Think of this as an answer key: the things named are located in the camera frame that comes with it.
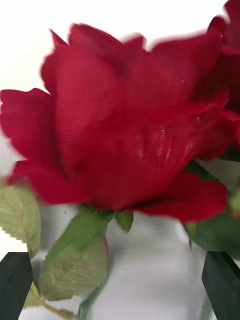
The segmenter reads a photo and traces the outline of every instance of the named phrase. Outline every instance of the flower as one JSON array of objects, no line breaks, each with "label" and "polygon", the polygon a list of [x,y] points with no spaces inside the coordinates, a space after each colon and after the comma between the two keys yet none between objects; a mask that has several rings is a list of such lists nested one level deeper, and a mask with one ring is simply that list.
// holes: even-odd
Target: flower
[{"label": "flower", "polygon": [[138,209],[183,223],[225,210],[222,184],[183,172],[232,143],[236,122],[228,92],[194,97],[222,50],[218,32],[143,48],[136,35],[120,42],[74,24],[69,44],[54,32],[42,66],[49,93],[3,90],[0,124],[25,159],[9,178],[27,178],[49,204],[88,203]]},{"label": "flower", "polygon": [[[212,75],[204,78],[197,89],[198,99],[209,99],[221,88],[228,88],[229,101],[226,108],[232,121],[239,123],[240,119],[240,2],[229,0],[225,4],[229,16],[227,22],[222,16],[215,16],[209,27],[208,33],[218,33],[223,41],[222,52],[216,63]],[[236,130],[233,147],[240,150],[240,128]]]}]

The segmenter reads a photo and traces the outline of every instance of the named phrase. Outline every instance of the flower stem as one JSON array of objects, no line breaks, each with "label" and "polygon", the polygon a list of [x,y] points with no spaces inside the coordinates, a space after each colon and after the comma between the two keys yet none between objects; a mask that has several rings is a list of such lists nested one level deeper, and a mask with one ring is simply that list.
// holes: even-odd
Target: flower stem
[{"label": "flower stem", "polygon": [[56,314],[56,315],[58,315],[58,316],[60,316],[60,317],[62,317],[64,319],[71,320],[74,317],[73,313],[71,313],[69,311],[56,309],[53,306],[45,303],[42,300],[41,300],[40,303],[45,309],[47,309],[48,311],[51,311],[52,313],[54,313],[54,314]]},{"label": "flower stem", "polygon": [[62,317],[64,319],[67,319],[67,320],[71,320],[74,318],[74,314],[68,310],[59,310],[59,309],[56,309],[54,308],[53,306],[49,305],[46,303],[46,300],[45,298],[41,299],[40,296],[39,296],[39,293],[37,291],[37,289],[34,287],[32,289],[32,293],[34,295],[34,298],[35,300],[41,305],[43,306],[45,309],[47,309],[48,311],[51,311],[52,313],[58,315],[59,317]]}]

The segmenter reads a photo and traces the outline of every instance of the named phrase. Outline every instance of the white backdrop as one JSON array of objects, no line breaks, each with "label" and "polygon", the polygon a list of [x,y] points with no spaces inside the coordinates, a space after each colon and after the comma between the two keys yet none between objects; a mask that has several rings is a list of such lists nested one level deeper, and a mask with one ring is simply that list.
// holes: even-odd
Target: white backdrop
[{"label": "white backdrop", "polygon": [[[206,28],[222,12],[224,0],[1,0],[0,90],[43,89],[39,67],[52,48],[49,28],[67,38],[72,22],[87,23],[113,36],[140,32],[151,41]],[[15,154],[0,135],[0,173],[6,174]],[[74,212],[68,207],[42,210],[43,255],[61,234]],[[108,241],[114,268],[96,301],[92,320],[198,320],[204,290],[204,251],[188,241],[176,221],[136,215],[129,235],[113,223]],[[26,251],[25,244],[0,230],[0,259],[9,251]],[[77,311],[80,298],[53,305]],[[20,320],[57,320],[43,308],[22,312]]]}]

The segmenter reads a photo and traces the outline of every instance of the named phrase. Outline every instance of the dark green object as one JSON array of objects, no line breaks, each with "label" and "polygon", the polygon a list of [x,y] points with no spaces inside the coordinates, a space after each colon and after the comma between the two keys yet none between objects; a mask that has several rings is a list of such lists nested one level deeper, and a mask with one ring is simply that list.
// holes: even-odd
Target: dark green object
[{"label": "dark green object", "polygon": [[198,223],[192,239],[207,251],[225,251],[232,258],[240,258],[240,220],[227,212]]},{"label": "dark green object", "polygon": [[220,157],[220,159],[240,162],[240,153],[234,147],[231,147],[224,155]]},{"label": "dark green object", "polygon": [[217,320],[240,319],[240,269],[226,252],[209,251],[202,282]]},{"label": "dark green object", "polygon": [[18,320],[33,282],[27,252],[9,252],[0,262],[0,320]]}]

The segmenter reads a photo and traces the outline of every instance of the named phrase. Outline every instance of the red flower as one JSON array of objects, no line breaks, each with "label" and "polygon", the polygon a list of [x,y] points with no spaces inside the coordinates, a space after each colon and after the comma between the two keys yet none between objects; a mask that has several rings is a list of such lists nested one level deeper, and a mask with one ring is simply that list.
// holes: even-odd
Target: red flower
[{"label": "red flower", "polygon": [[50,204],[138,208],[183,223],[224,211],[223,185],[183,173],[196,156],[221,155],[236,132],[225,90],[193,98],[219,59],[221,37],[209,32],[150,52],[143,40],[122,43],[75,24],[68,45],[53,33],[41,69],[50,94],[1,92],[2,129],[26,158],[10,182],[27,178]]},{"label": "red flower", "polygon": [[210,23],[208,32],[218,32],[224,46],[214,73],[214,86],[229,88],[227,107],[240,114],[240,1],[229,0],[225,4],[229,23],[221,16],[216,16]]}]

